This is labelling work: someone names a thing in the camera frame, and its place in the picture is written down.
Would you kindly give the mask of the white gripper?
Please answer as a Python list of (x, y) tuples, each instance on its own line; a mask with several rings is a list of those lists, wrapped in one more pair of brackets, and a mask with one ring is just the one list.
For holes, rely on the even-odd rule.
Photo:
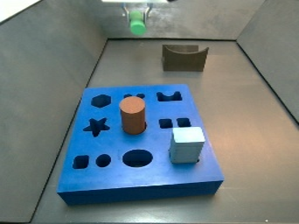
[(147, 19), (149, 16), (149, 12), (152, 10), (152, 4), (164, 4), (164, 3), (168, 3), (168, 0), (101, 0), (101, 2), (121, 3), (121, 9), (123, 9), (125, 18), (129, 18), (129, 10), (127, 8), (127, 3), (131, 3), (131, 4), (145, 3), (147, 7), (144, 10), (144, 19)]

